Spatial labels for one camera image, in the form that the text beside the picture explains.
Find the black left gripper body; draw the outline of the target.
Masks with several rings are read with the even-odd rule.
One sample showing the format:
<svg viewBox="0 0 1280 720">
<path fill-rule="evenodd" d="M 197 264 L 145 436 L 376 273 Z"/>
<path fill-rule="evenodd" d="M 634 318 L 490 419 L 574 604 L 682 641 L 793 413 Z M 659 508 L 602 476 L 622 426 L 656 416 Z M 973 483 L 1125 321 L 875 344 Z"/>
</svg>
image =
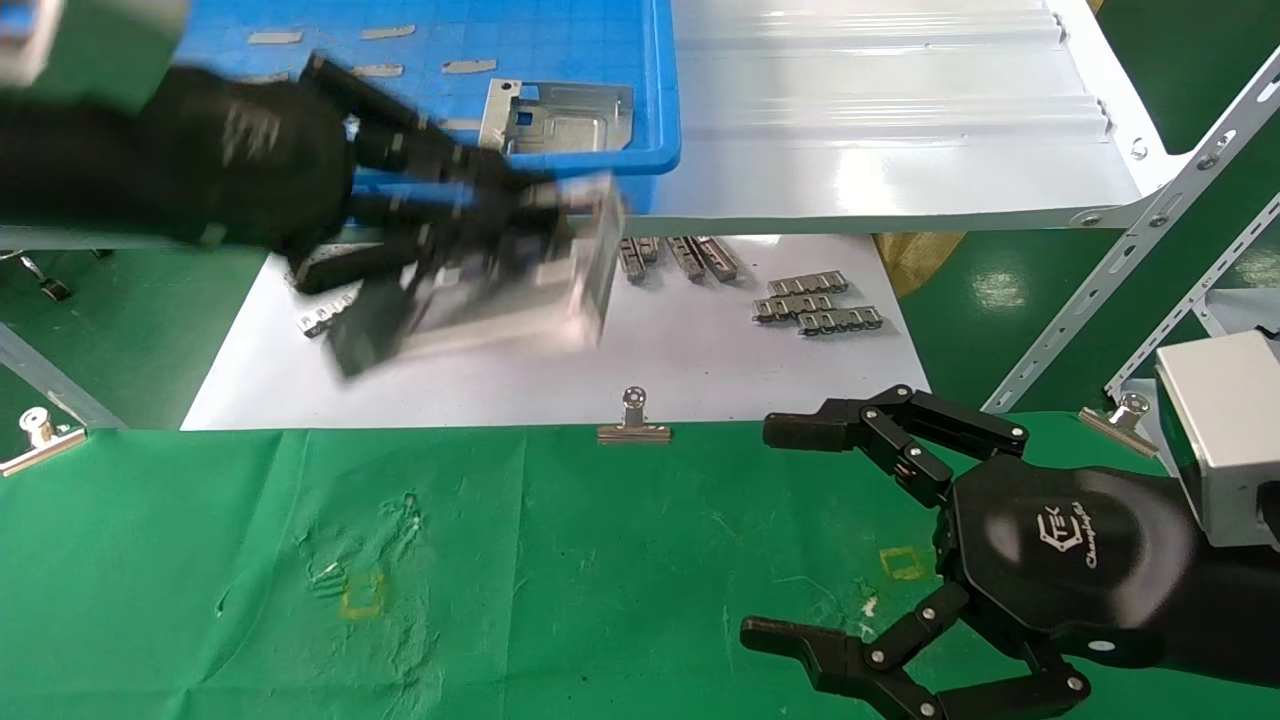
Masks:
<svg viewBox="0 0 1280 720">
<path fill-rule="evenodd" d="M 168 76 L 165 168 L 178 217 L 225 243 L 307 252 L 348 218 L 346 114 L 301 83 Z"/>
</svg>

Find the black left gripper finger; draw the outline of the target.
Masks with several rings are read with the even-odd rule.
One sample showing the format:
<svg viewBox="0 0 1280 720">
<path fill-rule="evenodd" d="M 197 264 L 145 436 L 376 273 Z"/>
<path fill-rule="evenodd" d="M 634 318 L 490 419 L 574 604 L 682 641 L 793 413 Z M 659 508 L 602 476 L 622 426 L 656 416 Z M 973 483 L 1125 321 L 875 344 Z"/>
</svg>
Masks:
<svg viewBox="0 0 1280 720">
<path fill-rule="evenodd" d="M 508 193 L 547 182 L 544 172 L 512 167 L 498 150 L 460 142 L 430 117 L 321 53 L 310 55 L 300 85 L 334 105 L 344 120 L 356 120 L 358 167 Z"/>
<path fill-rule="evenodd" d="M 315 258 L 321 242 L 291 252 L 293 286 L 319 295 L 362 281 L 401 278 L 407 266 L 431 273 L 457 252 L 484 256 L 504 252 L 509 243 L 534 240 L 538 252 L 573 237 L 562 206 L 543 206 L 508 195 L 468 202 L 428 201 L 394 195 L 355 195 L 346 218 L 380 232 L 369 246 L 329 258 Z"/>
</svg>

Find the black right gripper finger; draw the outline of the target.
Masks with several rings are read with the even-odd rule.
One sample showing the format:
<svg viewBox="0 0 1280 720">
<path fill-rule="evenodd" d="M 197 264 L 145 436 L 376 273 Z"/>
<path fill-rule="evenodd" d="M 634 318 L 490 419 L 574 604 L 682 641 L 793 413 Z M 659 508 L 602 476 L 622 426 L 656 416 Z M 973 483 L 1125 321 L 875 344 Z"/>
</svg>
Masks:
<svg viewBox="0 0 1280 720">
<path fill-rule="evenodd" d="M 828 398 L 813 414 L 772 413 L 764 443 L 818 452 L 861 451 L 918 503 L 948 503 L 954 471 L 922 445 L 927 441 L 979 461 L 1020 457 L 1025 428 L 909 386 L 872 398 Z"/>
<path fill-rule="evenodd" d="M 960 621 L 972 597 L 956 583 L 928 594 L 910 614 L 867 642 L 845 632 L 748 616 L 745 648 L 797 660 L 814 691 L 860 700 L 884 719 L 1052 719 L 1091 696 L 1091 683 L 1062 655 L 1039 641 L 1018 639 L 1028 675 L 934 693 L 908 665 Z"/>
</svg>

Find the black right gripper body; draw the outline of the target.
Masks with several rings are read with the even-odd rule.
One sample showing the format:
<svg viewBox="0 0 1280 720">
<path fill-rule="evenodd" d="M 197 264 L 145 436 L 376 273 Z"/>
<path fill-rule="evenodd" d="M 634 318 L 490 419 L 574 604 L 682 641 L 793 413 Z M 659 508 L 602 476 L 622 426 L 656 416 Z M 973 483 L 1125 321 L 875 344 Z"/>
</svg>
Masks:
<svg viewBox="0 0 1280 720">
<path fill-rule="evenodd" d="M 1165 614 L 1201 542 L 1170 478 L 997 456 L 954 483 L 948 521 L 998 633 L 1112 667 L 1167 657 Z"/>
</svg>

